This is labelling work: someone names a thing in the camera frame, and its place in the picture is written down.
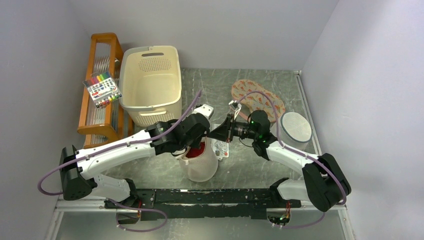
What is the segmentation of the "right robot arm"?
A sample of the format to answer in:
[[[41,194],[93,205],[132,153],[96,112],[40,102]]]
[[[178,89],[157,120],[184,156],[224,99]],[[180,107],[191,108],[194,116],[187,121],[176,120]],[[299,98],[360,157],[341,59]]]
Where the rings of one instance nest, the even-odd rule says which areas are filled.
[[[270,193],[270,202],[282,207],[288,200],[307,201],[321,212],[343,205],[352,188],[333,155],[309,154],[283,144],[270,131],[271,123],[263,110],[250,114],[248,122],[238,122],[233,114],[208,133],[208,137],[231,142],[234,137],[251,139],[254,152],[267,161],[283,164],[301,174],[301,180],[280,179]]]

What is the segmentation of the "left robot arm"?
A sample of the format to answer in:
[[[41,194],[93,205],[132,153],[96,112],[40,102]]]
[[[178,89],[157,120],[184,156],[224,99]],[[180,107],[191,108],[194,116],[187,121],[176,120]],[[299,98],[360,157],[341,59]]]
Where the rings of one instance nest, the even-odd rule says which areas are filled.
[[[175,154],[188,147],[199,147],[202,138],[210,131],[209,119],[205,114],[192,113],[181,122],[175,119],[159,121],[99,149],[64,148],[61,163],[78,161],[60,171],[63,198],[75,201],[97,196],[112,199],[126,208],[134,207],[139,200],[134,182],[129,178],[112,178],[103,175],[103,172],[135,159]]]

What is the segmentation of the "red bra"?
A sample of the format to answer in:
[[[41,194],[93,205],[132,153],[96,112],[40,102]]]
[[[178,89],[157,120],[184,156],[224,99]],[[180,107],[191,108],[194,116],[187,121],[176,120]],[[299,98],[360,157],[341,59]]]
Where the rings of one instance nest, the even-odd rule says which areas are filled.
[[[194,148],[194,147],[190,148],[190,150],[188,150],[188,152],[186,153],[185,157],[188,159],[197,158],[204,153],[205,148],[206,148],[205,142],[201,142],[199,148]]]

